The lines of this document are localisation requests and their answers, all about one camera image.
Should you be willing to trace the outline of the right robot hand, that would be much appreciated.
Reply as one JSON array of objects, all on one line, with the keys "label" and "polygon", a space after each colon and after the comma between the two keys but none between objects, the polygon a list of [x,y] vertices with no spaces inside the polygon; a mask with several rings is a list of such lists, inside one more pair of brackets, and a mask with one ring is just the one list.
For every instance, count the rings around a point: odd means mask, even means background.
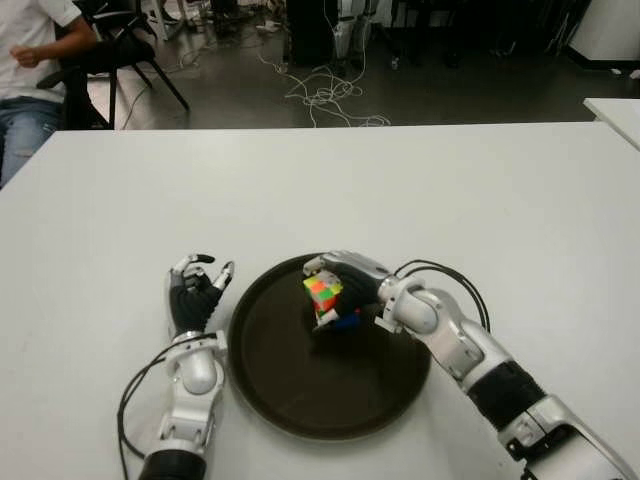
[{"label": "right robot hand", "polygon": [[317,255],[304,264],[302,271],[305,277],[329,272],[342,285],[335,305],[318,318],[314,332],[332,328],[360,307],[379,303],[380,288],[392,276],[379,262],[346,250]]}]

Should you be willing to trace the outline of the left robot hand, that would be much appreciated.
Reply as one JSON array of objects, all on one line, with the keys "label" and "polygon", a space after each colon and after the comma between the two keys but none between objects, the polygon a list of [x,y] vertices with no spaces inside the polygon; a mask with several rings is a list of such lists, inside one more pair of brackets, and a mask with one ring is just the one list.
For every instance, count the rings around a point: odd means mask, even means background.
[{"label": "left robot hand", "polygon": [[211,279],[203,265],[214,262],[211,255],[189,254],[169,270],[165,292],[171,340],[189,332],[201,334],[206,330],[235,274],[235,263],[228,261]]}]

